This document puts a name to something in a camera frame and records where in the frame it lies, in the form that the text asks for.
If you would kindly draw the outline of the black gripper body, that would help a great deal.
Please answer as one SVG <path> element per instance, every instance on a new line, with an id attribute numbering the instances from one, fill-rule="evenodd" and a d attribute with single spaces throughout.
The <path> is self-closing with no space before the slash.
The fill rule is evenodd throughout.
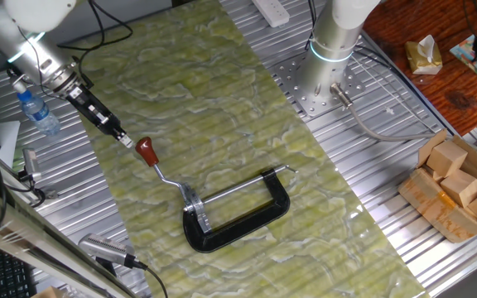
<path id="1" fill-rule="evenodd" d="M 83 85 L 75 86 L 67 100 L 102 133 L 112 137 L 123 135 L 118 118 Z"/>

